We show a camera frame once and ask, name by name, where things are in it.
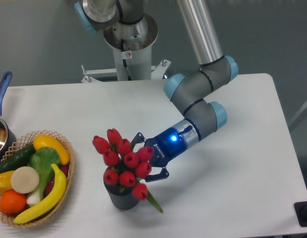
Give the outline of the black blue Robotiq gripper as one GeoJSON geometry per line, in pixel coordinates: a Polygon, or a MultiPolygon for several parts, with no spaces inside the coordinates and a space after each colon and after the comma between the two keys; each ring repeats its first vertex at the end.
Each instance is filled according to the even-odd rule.
{"type": "Polygon", "coordinates": [[[138,132],[130,142],[131,148],[134,149],[136,144],[145,143],[145,146],[152,147],[154,150],[153,157],[150,159],[152,167],[162,168],[159,174],[148,175],[146,182],[163,180],[169,177],[169,171],[165,167],[171,160],[179,156],[188,149],[184,135],[189,132],[190,127],[179,131],[170,127],[159,135],[146,140],[141,132],[138,132]]]}

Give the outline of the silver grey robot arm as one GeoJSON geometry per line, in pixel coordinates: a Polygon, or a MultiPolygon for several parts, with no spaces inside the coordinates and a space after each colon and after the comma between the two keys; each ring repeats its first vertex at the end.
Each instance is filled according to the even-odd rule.
{"type": "MultiPolygon", "coordinates": [[[[146,176],[148,182],[167,178],[166,165],[172,159],[226,124],[225,109],[217,102],[206,102],[205,97],[239,73],[235,60],[222,52],[206,2],[179,0],[177,4],[200,69],[189,77],[173,75],[164,86],[183,119],[153,138],[139,134],[133,139],[154,149],[150,163],[161,168],[159,174],[146,176]]],[[[79,0],[74,8],[87,31],[103,32],[113,50],[119,81],[153,79],[152,45],[158,29],[141,0],[79,0]]]]}

